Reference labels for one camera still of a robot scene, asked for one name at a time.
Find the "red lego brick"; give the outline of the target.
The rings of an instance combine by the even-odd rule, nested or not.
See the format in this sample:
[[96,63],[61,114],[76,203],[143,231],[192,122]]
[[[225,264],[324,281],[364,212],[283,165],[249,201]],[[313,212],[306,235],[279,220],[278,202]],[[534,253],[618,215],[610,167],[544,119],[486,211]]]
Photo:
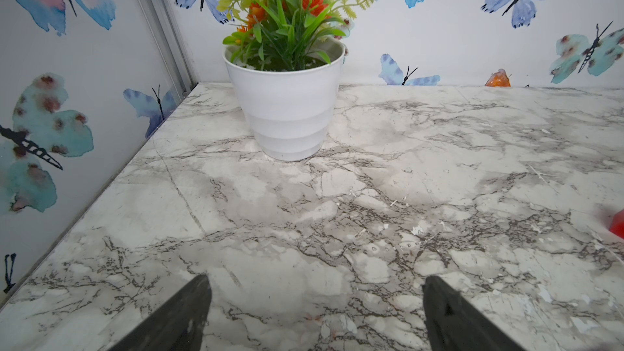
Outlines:
[[617,237],[624,238],[624,210],[619,211],[613,216],[609,231]]

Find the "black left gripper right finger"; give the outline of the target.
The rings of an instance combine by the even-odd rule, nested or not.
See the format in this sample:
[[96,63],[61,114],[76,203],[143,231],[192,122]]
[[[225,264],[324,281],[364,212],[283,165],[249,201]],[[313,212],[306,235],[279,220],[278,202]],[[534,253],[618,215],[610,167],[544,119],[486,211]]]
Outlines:
[[433,351],[523,351],[440,276],[425,279],[423,308]]

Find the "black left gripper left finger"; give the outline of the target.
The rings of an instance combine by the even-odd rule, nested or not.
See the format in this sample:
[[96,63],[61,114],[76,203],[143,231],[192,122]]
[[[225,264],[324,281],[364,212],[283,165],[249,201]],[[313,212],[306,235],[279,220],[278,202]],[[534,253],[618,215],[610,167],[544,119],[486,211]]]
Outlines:
[[195,276],[110,351],[200,350],[211,301],[208,276]]

